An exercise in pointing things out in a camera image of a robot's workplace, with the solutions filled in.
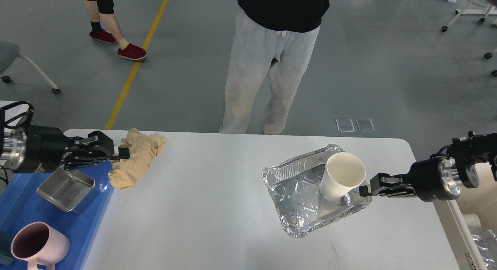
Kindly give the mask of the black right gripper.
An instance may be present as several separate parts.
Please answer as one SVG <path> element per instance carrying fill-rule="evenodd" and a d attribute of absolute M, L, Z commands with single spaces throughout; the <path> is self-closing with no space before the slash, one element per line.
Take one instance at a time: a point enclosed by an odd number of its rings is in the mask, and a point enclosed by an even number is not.
<path fill-rule="evenodd" d="M 359 195 L 389 198 L 419 198 L 424 202 L 449 201 L 460 197 L 462 183 L 454 158 L 436 157 L 415 162 L 405 175 L 378 173 L 369 185 L 359 187 Z"/>

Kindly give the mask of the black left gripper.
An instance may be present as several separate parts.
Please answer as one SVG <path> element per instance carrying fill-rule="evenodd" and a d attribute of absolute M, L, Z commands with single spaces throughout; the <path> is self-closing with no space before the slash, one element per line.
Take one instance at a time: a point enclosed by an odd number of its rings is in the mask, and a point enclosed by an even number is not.
<path fill-rule="evenodd" d="M 1 160 L 15 173 L 50 173 L 63 160 L 64 170 L 70 171 L 130 157 L 129 148 L 115 148 L 101 131 L 80 139 L 65 136 L 58 128 L 28 125 L 1 135 Z"/>

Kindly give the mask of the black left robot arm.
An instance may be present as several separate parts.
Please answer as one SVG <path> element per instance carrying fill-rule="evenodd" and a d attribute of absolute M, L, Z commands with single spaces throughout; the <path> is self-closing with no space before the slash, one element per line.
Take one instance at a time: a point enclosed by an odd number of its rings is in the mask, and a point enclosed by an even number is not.
<path fill-rule="evenodd" d="M 27 101 L 1 107 L 1 160 L 14 173 L 52 173 L 91 167 L 108 160 L 126 160 L 130 151 L 115 147 L 101 131 L 69 137 L 59 128 L 33 125 L 34 108 Z"/>

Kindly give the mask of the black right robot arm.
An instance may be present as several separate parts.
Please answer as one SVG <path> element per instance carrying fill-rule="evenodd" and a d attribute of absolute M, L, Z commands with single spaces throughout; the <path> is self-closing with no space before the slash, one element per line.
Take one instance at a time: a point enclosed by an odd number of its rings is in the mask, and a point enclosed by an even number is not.
<path fill-rule="evenodd" d="M 461 187 L 479 187 L 474 166 L 490 165 L 496 176 L 497 134 L 453 138 L 452 143 L 440 148 L 427 160 L 413 163 L 407 173 L 390 175 L 378 173 L 368 186 L 359 187 L 361 196 L 386 196 L 389 198 L 418 198 L 424 202 L 449 201 L 459 198 Z"/>

